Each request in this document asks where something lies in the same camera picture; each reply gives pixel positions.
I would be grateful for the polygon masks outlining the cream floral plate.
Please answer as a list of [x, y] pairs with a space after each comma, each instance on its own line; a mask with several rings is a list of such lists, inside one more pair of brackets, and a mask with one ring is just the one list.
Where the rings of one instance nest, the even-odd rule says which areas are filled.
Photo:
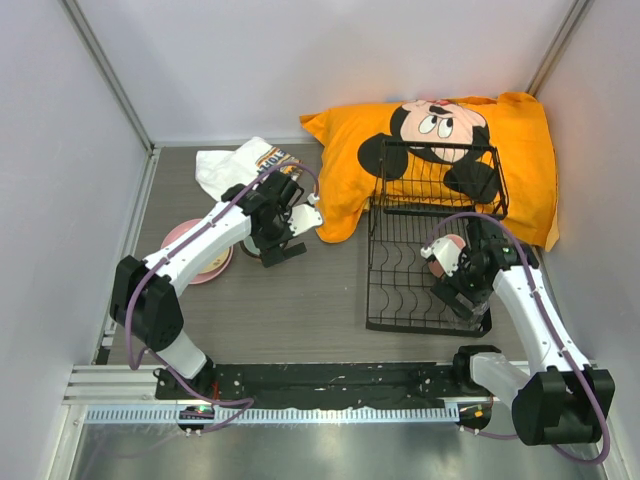
[[228, 248], [223, 251], [218, 257], [216, 257], [211, 263], [209, 263], [201, 272], [200, 275], [209, 275], [223, 270], [229, 260], [232, 257], [232, 248]]

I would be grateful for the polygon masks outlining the brown floral bowl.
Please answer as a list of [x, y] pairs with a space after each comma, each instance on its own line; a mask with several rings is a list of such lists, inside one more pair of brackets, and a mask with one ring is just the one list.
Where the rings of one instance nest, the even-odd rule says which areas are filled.
[[261, 261], [261, 250], [256, 246], [253, 238], [251, 236], [245, 238], [241, 243], [240, 247], [242, 252], [249, 256], [252, 259], [257, 261]]

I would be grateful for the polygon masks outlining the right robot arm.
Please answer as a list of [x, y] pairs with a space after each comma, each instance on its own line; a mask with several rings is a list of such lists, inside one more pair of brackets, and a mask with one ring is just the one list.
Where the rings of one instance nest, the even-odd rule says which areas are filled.
[[496, 347], [463, 346], [451, 380], [465, 395], [487, 390], [508, 408], [515, 437], [527, 446], [601, 443], [610, 448], [607, 415], [615, 382], [594, 367], [571, 340], [531, 249], [500, 221], [464, 212], [467, 236], [430, 235], [420, 250], [436, 278], [431, 291], [460, 320], [469, 320], [492, 296], [506, 307], [524, 346], [527, 370]]

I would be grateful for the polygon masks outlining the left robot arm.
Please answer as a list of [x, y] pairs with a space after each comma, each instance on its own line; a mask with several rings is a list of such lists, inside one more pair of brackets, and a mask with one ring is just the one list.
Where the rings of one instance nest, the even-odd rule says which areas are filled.
[[109, 315], [125, 339], [138, 339], [157, 356], [190, 398], [211, 395], [215, 364], [188, 336], [179, 298], [226, 250], [247, 238], [269, 268], [305, 253], [291, 241], [323, 223], [319, 200], [286, 172], [273, 167], [248, 184], [229, 187], [213, 209], [174, 241], [143, 259], [123, 258], [116, 267]]

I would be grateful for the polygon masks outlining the clear glass cup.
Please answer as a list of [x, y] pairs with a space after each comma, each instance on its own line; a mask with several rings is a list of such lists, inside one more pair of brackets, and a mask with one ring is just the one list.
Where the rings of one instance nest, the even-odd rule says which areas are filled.
[[489, 302], [474, 303], [462, 295], [456, 297], [454, 306], [447, 311], [448, 323], [456, 329], [480, 330]]

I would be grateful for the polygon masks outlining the pink plate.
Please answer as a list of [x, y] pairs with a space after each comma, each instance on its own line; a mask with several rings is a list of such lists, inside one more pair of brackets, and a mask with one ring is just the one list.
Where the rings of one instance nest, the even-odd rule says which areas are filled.
[[[164, 240], [163, 240], [163, 242], [161, 244], [161, 248], [165, 248], [165, 247], [169, 246], [170, 244], [172, 244], [174, 241], [176, 241], [179, 237], [181, 237], [182, 235], [187, 233], [191, 228], [193, 228], [199, 222], [200, 222], [200, 219], [196, 218], [196, 219], [187, 220], [187, 221], [177, 225], [176, 227], [174, 227], [167, 234], [167, 236], [164, 238]], [[231, 246], [229, 248], [232, 248], [232, 257], [229, 260], [227, 266], [223, 270], [220, 270], [220, 271], [218, 271], [216, 273], [209, 274], [209, 275], [200, 275], [200, 273], [199, 273], [190, 282], [190, 285], [199, 285], [199, 284], [207, 283], [209, 281], [214, 280], [216, 277], [220, 276], [229, 267], [229, 265], [231, 263], [231, 260], [233, 258], [234, 247]]]

